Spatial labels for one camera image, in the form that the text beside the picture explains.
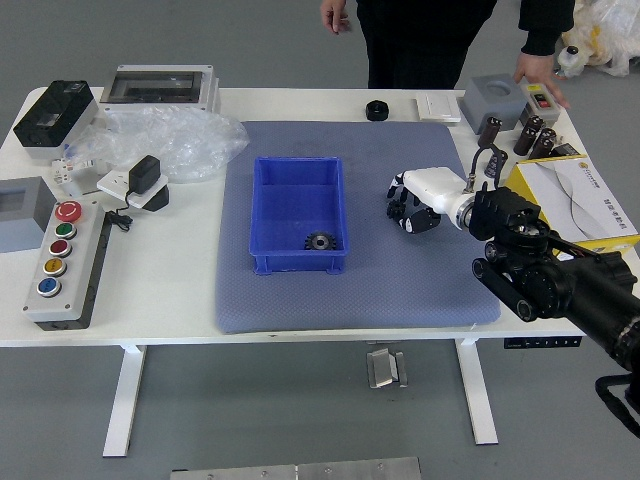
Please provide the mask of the person's right hand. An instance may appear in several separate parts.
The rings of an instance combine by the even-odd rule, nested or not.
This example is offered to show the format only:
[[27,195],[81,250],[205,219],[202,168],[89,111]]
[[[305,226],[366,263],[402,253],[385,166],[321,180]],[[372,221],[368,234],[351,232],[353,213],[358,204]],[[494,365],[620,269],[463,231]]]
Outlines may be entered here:
[[339,35],[350,28],[345,0],[322,0],[320,4],[322,25],[332,34]]

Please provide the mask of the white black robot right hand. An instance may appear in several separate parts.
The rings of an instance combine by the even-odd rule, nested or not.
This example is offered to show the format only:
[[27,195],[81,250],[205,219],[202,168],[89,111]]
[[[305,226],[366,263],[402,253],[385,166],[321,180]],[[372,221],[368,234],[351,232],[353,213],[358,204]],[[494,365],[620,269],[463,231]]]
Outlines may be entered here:
[[442,216],[468,229],[474,196],[465,189],[466,181],[447,167],[407,170],[391,181],[386,215],[411,234],[437,227]]

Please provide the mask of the person's left hand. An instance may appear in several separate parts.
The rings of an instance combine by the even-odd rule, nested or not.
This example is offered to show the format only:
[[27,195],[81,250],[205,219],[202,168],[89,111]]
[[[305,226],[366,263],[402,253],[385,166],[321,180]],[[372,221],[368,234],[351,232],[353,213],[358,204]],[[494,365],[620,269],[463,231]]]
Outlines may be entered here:
[[554,81],[554,58],[552,55],[537,56],[521,52],[516,60],[513,81],[519,84],[523,79],[528,83],[545,85],[556,103],[565,109],[570,108],[570,103]]

